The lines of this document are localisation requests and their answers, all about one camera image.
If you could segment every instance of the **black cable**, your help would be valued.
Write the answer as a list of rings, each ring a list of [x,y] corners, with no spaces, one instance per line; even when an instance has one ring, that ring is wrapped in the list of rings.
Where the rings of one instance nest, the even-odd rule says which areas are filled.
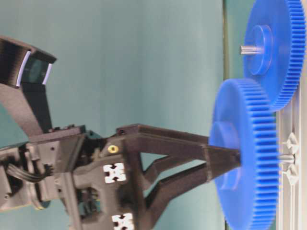
[[[37,173],[30,173],[28,171],[16,167],[13,164],[9,164],[6,172],[7,174],[15,178],[18,178],[20,180],[32,183],[38,183],[44,180],[47,176],[50,176],[52,174],[52,168],[50,166],[46,166],[46,170],[43,174],[37,174]]]

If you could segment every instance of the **brass screw insert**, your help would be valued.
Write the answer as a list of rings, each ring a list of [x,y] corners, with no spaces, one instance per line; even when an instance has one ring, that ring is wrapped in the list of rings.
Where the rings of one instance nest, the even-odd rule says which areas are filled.
[[[107,148],[107,151],[108,151],[109,153],[115,154],[115,153],[118,153],[119,148],[118,148],[118,146],[116,146],[116,145],[110,145],[110,146]]]

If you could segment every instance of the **teal wall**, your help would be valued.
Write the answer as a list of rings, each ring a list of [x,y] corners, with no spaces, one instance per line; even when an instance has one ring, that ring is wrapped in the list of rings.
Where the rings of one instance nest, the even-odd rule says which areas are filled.
[[[47,84],[54,126],[86,124],[106,136],[140,122],[208,135],[223,79],[222,0],[10,0],[0,6],[1,34],[58,57]],[[0,121],[1,146],[26,140],[2,107]],[[43,211],[0,214],[2,230],[64,230],[68,223],[59,201]],[[155,227],[166,229],[224,229],[214,184],[175,199]]]

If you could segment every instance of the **large blue gear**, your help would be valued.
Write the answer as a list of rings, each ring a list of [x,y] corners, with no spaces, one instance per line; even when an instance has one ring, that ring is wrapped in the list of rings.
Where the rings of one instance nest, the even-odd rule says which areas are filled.
[[[305,56],[306,26],[301,0],[256,0],[245,46],[260,53],[244,55],[244,75],[259,82],[273,111],[283,109],[295,93]]]
[[[275,118],[252,79],[225,81],[216,97],[209,144],[240,149],[241,167],[215,180],[225,217],[234,230],[267,229],[279,193]]]

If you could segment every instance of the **gear teeth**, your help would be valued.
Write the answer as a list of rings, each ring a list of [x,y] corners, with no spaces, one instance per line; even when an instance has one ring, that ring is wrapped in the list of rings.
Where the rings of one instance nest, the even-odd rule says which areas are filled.
[[[290,74],[297,74],[301,66],[291,67]],[[292,96],[289,88],[295,90],[297,82],[288,80],[284,92],[286,101]],[[277,145],[277,131],[275,118],[272,116],[266,94],[256,81],[252,79],[236,80],[242,94],[246,99],[247,111],[254,130],[256,154],[256,196],[254,200],[254,213],[248,229],[265,230],[270,227],[276,213],[279,194],[279,146]]]
[[[283,109],[291,100],[303,70],[306,49],[306,19],[301,0],[285,0],[291,20],[291,53],[287,75],[280,95],[272,105],[274,111]]]

